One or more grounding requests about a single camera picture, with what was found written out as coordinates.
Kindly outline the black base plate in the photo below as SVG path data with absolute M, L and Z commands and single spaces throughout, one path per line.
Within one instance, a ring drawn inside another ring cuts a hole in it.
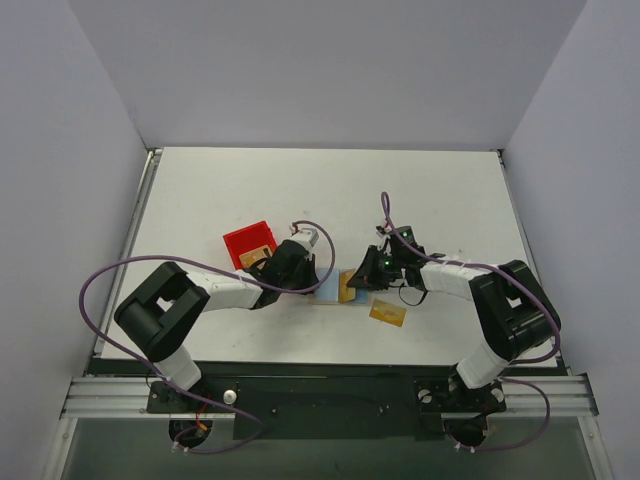
M 202 362 L 197 394 L 221 402 L 226 391 L 245 415 L 240 440 L 441 438 L 447 428 L 479 434 L 506 409 L 498 381 L 469 390 L 446 366 Z

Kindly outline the red plastic bin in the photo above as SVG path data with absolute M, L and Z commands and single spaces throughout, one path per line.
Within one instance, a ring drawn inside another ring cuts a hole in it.
M 236 269 L 243 269 L 239 256 L 263 245 L 269 245 L 272 254 L 277 247 L 273 233 L 266 221 L 259 221 L 223 235 L 223 241 Z

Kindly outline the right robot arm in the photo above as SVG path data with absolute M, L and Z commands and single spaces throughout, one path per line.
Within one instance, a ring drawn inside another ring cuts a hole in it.
M 413 230 L 380 227 L 382 242 L 368 247 L 347 286 L 368 291 L 414 288 L 423 296 L 442 293 L 473 303 L 482 340 L 455 365 L 447 383 L 449 402 L 468 409 L 522 355 L 558 339 L 561 321 L 529 266 L 512 260 L 501 265 L 464 263 L 442 253 L 427 254 Z

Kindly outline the gold card in bin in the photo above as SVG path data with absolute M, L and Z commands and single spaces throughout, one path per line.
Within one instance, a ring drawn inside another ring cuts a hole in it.
M 271 257 L 271 247 L 269 245 L 263 245 L 241 254 L 239 260 L 243 269 L 262 269 Z

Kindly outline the beige leather card holder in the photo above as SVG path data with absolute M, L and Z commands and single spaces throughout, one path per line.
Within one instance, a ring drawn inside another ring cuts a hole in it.
M 313 292 L 310 303 L 315 305 L 348 305 L 348 306 L 364 306 L 369 304 L 369 293 L 363 289 L 356 289 L 356 298 L 349 303 L 340 304 L 338 302 L 339 274 L 341 270 L 334 269 L 331 271 L 328 279 Z

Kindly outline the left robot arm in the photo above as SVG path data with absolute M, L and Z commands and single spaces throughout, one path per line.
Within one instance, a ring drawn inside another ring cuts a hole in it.
M 238 270 L 235 278 L 188 272 L 167 261 L 157 267 L 116 309 L 114 320 L 160 374 L 173 382 L 170 399 L 181 410 L 200 408 L 206 397 L 202 373 L 184 340 L 203 312 L 257 310 L 275 303 L 282 289 L 318 283 L 315 229 L 302 229 L 275 252 Z

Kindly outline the gold VIP card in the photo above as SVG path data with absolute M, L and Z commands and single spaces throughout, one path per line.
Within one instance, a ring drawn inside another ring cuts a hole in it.
M 371 305 L 369 317 L 386 324 L 402 327 L 406 313 L 407 309 L 404 307 L 375 299 Z
M 338 287 L 338 302 L 340 304 L 352 302 L 356 298 L 356 288 L 348 285 L 354 274 L 354 269 L 340 271 Z

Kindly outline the aluminium frame rail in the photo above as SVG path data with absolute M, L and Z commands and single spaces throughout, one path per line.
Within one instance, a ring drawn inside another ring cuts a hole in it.
M 147 416 L 149 387 L 141 378 L 82 377 L 71 381 L 61 419 L 137 419 Z

